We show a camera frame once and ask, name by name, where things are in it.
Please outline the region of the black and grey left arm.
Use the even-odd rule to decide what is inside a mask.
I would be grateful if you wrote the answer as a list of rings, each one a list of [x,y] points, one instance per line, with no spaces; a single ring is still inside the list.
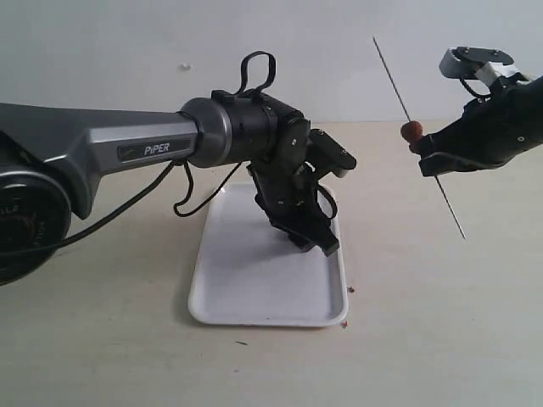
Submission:
[[[174,113],[1,107],[1,281],[30,274],[71,245],[101,180],[154,164],[167,170],[245,165],[271,225],[303,250],[334,253],[319,181],[355,159],[297,109],[257,89],[215,90]]]

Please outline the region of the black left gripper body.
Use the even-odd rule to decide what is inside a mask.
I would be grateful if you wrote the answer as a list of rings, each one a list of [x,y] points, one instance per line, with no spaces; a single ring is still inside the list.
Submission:
[[[255,183],[255,201],[272,226],[283,231],[331,228],[338,213],[337,204],[308,165],[302,165],[292,175],[256,161],[247,170]]]

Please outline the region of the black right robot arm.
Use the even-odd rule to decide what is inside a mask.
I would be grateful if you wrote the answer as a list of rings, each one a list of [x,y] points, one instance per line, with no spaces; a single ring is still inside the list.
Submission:
[[[542,144],[542,79],[473,100],[462,116],[415,143],[426,177],[501,168]]]

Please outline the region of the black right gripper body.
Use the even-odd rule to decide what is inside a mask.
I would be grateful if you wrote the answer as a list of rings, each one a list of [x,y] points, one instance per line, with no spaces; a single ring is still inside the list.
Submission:
[[[542,92],[510,91],[459,120],[467,159],[506,164],[542,144]]]

